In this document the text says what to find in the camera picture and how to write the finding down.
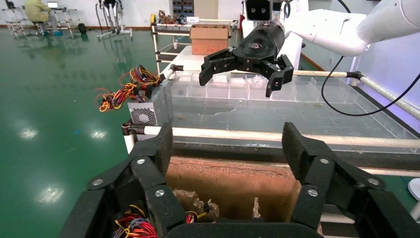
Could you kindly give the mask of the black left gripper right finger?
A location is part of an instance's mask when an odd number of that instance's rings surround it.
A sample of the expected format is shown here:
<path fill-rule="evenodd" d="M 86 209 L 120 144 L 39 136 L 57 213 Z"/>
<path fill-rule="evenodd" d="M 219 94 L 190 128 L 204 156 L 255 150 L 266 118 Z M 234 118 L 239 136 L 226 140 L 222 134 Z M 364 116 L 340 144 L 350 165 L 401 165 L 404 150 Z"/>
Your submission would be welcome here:
<path fill-rule="evenodd" d="M 417 238 L 420 226 L 380 178 L 338 158 L 321 140 L 304 137 L 291 122 L 283 155 L 301 184 L 292 221 L 318 228 L 325 203 L 355 222 L 361 238 Z"/>

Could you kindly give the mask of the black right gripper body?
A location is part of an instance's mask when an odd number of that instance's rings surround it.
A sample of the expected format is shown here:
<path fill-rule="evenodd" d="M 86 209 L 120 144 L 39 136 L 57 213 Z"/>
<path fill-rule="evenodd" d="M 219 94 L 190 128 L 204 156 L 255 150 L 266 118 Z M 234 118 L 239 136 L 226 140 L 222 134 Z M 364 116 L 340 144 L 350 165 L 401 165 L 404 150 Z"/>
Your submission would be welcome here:
<path fill-rule="evenodd" d="M 262 61 L 276 63 L 284 41 L 285 33 L 280 25 L 274 22 L 258 25 L 234 49 L 236 69 L 255 72 Z"/>

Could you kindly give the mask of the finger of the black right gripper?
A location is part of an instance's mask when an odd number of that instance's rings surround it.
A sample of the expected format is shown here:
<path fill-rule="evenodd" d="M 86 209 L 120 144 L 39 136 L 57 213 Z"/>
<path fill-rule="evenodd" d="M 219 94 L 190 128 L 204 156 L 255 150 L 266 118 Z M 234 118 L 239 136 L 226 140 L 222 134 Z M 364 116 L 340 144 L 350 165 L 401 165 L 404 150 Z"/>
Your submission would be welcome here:
<path fill-rule="evenodd" d="M 283 84 L 292 81 L 294 67 L 287 55 L 282 54 L 273 62 L 262 61 L 262 76 L 268 79 L 265 96 L 269 98 L 273 91 L 281 90 Z"/>
<path fill-rule="evenodd" d="M 204 57 L 199 74 L 199 84 L 205 86 L 214 74 L 236 70 L 242 61 L 242 53 L 239 48 L 232 50 L 226 48 Z"/>

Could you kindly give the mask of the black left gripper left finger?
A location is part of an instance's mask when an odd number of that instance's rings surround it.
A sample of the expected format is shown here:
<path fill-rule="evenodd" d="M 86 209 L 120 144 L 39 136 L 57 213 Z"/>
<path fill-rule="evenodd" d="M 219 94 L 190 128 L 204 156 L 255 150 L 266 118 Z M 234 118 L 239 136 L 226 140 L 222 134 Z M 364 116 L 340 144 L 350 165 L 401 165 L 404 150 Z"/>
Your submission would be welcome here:
<path fill-rule="evenodd" d="M 185 212 L 165 175 L 173 133 L 164 123 L 158 135 L 136 142 L 126 160 L 91 178 L 59 233 L 61 238 L 109 238 L 114 219 L 142 201 L 159 238 L 185 223 Z"/>

